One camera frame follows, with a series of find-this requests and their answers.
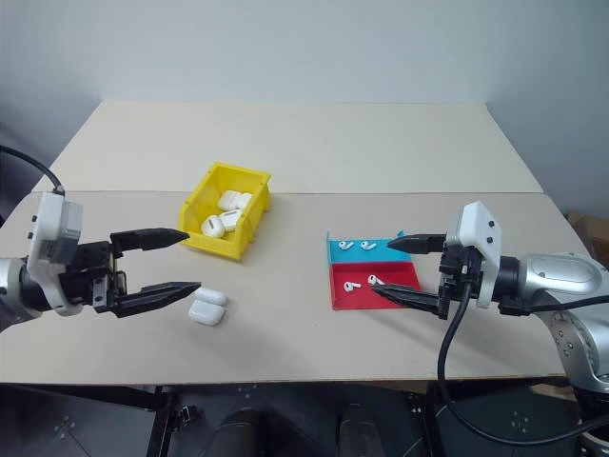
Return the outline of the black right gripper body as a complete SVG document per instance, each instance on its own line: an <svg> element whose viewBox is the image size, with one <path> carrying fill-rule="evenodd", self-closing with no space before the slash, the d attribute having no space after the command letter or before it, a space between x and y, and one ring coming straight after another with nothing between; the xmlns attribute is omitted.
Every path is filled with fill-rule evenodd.
<svg viewBox="0 0 609 457"><path fill-rule="evenodd" d="M442 256L439 271L439 294L442 301L460 301L465 287L470 286L471 299L479 296L481 288L481 254L474 247L450 244L442 237Z"/></svg>

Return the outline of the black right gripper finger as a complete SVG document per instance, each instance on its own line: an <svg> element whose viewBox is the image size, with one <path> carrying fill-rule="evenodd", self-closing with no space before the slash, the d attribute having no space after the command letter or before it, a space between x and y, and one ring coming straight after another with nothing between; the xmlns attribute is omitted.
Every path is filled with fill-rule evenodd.
<svg viewBox="0 0 609 457"><path fill-rule="evenodd" d="M411 234L390 240L387 247L409 254L429 254L442 252L445 239L445 234Z"/></svg>
<svg viewBox="0 0 609 457"><path fill-rule="evenodd" d="M419 292L407 286L393 284L376 284L372 290L399 307L429 312L442 320L448 317L450 301L443 300L437 294Z"/></svg>

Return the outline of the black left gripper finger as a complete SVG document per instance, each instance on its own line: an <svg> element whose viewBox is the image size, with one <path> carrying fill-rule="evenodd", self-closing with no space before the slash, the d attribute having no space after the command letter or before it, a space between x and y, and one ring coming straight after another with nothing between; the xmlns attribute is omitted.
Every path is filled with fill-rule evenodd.
<svg viewBox="0 0 609 457"><path fill-rule="evenodd" d="M114 251L154 250L185 241L189 234L174 228L143 228L114 232L109 238Z"/></svg>
<svg viewBox="0 0 609 457"><path fill-rule="evenodd" d="M168 282L144 287L139 292L119 296L113 314L125 318L164 308L188 297L200 286L198 282Z"/></svg>

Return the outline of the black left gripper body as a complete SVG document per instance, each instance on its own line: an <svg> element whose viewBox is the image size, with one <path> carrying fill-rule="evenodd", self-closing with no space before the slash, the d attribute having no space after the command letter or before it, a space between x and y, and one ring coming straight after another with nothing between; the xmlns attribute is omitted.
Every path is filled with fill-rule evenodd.
<svg viewBox="0 0 609 457"><path fill-rule="evenodd" d="M92 306L97 312L114 312L127 294L126 274L117 268L123 256L112 243L79 245L71 263L59 275L70 305Z"/></svg>

